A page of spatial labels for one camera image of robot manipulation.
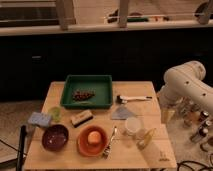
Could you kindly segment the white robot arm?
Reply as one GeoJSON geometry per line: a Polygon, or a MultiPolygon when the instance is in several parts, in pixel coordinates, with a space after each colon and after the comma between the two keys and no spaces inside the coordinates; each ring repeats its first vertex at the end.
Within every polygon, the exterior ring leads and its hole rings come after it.
{"type": "Polygon", "coordinates": [[[213,115],[213,87],[203,82],[205,75],[206,69],[199,61],[189,61],[168,69],[164,73],[165,84],[158,94],[160,106],[174,106],[185,97],[213,115]]]}

